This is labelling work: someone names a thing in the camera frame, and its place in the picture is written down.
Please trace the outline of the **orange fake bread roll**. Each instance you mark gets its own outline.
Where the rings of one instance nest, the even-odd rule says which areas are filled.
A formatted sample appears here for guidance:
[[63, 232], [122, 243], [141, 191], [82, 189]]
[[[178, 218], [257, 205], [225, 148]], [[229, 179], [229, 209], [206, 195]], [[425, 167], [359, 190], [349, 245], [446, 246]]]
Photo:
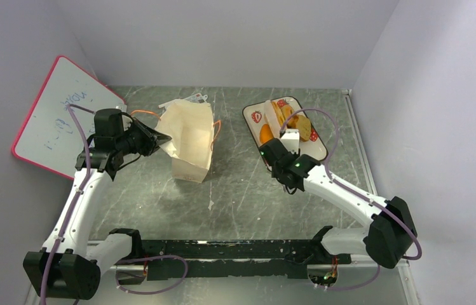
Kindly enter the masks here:
[[288, 123], [295, 120], [295, 117], [292, 117], [292, 114], [294, 113], [294, 109], [290, 105], [285, 104], [281, 106], [280, 109], [283, 116], [283, 122], [285, 122], [287, 119], [290, 119]]

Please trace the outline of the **metal food tongs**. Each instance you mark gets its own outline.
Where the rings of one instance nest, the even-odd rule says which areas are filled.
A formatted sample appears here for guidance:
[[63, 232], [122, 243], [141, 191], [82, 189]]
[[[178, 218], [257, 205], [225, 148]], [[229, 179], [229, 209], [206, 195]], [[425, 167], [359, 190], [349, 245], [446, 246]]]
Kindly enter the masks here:
[[273, 133], [274, 138], [280, 138], [281, 130], [283, 128], [283, 124], [279, 125], [277, 122], [275, 112], [271, 106], [272, 100], [267, 100], [264, 103], [264, 116], [267, 124], [270, 126], [271, 131]]

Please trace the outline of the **orange fake donut bread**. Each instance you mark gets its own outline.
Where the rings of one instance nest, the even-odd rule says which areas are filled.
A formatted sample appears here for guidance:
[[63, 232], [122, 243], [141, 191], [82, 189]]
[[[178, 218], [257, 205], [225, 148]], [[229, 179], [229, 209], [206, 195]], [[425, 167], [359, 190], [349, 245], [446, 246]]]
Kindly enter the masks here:
[[277, 122], [279, 123], [279, 125], [282, 125], [283, 122], [285, 121], [285, 118], [283, 116], [283, 113], [281, 111], [281, 109], [279, 108], [279, 106], [277, 105], [276, 102], [274, 101], [271, 101], [271, 106], [275, 112], [275, 116], [276, 116], [276, 119], [277, 119]]

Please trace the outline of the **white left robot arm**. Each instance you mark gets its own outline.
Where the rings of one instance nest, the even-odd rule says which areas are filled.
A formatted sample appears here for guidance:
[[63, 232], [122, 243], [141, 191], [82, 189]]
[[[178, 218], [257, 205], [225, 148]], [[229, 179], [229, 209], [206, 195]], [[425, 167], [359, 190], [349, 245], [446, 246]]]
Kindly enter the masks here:
[[49, 237], [39, 251], [27, 252], [23, 261], [40, 304], [48, 298], [89, 300], [113, 265], [122, 260], [136, 264], [146, 258], [136, 229], [113, 229], [92, 249], [88, 249], [88, 237], [106, 187], [126, 167], [124, 157], [150, 156], [172, 139], [115, 108], [93, 112], [95, 132], [86, 135], [73, 106], [67, 110], [83, 143], [73, 186]]

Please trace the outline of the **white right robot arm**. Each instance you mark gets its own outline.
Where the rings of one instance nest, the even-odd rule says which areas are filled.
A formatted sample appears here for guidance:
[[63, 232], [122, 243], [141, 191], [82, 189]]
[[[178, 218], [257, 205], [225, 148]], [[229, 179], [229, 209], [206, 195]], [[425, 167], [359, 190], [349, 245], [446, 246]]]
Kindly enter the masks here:
[[317, 159], [288, 150], [279, 139], [259, 147], [272, 178], [293, 191], [318, 196], [352, 216], [360, 228], [332, 228], [311, 246], [319, 263], [335, 255], [367, 255], [381, 267], [393, 269], [417, 238], [408, 204], [368, 193], [328, 171]]

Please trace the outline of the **strawberry print white tray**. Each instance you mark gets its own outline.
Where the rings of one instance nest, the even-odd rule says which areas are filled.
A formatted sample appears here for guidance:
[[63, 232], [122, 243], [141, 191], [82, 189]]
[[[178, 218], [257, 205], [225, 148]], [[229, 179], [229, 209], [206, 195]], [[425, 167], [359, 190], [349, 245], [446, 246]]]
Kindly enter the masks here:
[[[275, 98], [273, 100], [248, 105], [243, 108], [242, 114], [257, 147], [268, 140], [279, 137], [282, 123], [294, 112], [301, 109], [300, 103], [290, 96]], [[274, 110], [277, 124], [270, 127], [266, 116], [267, 110]], [[287, 123], [287, 128], [296, 129], [299, 132], [299, 149], [301, 153], [323, 161], [328, 150], [321, 142], [311, 120], [306, 114], [300, 112], [293, 116]]]

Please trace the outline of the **orange fake bread bun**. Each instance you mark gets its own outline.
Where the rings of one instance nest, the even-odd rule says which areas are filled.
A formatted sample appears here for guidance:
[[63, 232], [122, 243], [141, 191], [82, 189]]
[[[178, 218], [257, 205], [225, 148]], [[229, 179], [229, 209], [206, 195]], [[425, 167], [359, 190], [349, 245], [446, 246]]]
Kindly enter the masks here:
[[266, 142], [270, 141], [273, 139], [273, 133], [271, 131], [271, 128], [268, 124], [263, 124], [261, 126], [260, 132], [259, 132], [259, 143], [260, 145], [265, 144]]

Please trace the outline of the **beige paper gift bag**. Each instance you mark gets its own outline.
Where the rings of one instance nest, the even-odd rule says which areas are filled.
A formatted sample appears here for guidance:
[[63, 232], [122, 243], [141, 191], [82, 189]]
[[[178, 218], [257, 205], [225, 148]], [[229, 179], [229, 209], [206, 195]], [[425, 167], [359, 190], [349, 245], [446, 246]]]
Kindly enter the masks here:
[[212, 106], [207, 102], [175, 99], [163, 108], [163, 114], [156, 115], [155, 130], [172, 138], [160, 145], [172, 159], [172, 177], [202, 183], [212, 163], [221, 122], [214, 120]]

